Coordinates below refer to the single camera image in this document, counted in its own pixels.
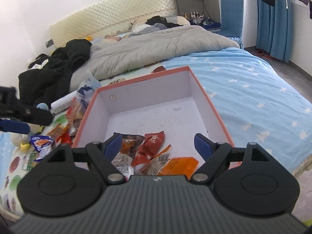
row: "blue bed sheet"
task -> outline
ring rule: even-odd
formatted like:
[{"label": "blue bed sheet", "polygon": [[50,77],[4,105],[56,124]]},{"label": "blue bed sheet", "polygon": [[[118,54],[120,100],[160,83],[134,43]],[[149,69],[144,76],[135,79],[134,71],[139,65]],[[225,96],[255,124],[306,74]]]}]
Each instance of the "blue bed sheet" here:
[{"label": "blue bed sheet", "polygon": [[312,154],[312,104],[266,61],[226,48],[172,58],[162,65],[193,70],[236,147],[257,142],[291,173]]}]

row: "chair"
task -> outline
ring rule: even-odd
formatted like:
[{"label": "chair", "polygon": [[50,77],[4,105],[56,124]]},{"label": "chair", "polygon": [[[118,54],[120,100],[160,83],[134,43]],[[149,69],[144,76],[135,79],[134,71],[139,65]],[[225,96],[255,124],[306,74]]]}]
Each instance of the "chair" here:
[{"label": "chair", "polygon": [[221,30],[216,33],[237,42],[241,49],[244,0],[221,0]]}]

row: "gray blanket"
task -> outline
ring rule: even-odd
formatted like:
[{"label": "gray blanket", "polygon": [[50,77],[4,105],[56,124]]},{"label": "gray blanket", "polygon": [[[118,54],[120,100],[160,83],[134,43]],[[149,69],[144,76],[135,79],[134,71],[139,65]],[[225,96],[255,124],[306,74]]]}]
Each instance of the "gray blanket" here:
[{"label": "gray blanket", "polygon": [[98,79],[141,68],[173,57],[218,51],[239,45],[200,26],[181,26],[123,39],[117,43],[94,43],[91,58],[71,78],[70,91],[77,90],[89,70]]}]

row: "headboard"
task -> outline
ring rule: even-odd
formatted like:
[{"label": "headboard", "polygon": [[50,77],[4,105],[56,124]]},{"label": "headboard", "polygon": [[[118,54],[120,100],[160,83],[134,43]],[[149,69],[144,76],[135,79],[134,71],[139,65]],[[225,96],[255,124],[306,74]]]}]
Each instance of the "headboard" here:
[{"label": "headboard", "polygon": [[55,46],[73,39],[116,36],[138,18],[177,15],[176,0],[106,0],[78,11],[49,27]]}]

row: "box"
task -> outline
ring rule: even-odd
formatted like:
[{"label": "box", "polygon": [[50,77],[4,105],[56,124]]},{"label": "box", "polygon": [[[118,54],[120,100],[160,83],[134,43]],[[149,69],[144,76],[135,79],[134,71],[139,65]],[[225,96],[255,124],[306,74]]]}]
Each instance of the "box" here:
[{"label": "box", "polygon": [[163,130],[162,149],[171,144],[172,157],[192,156],[199,166],[204,160],[194,148],[196,133],[234,145],[192,70],[181,67],[97,89],[73,147],[104,142],[114,132],[144,135]]}]

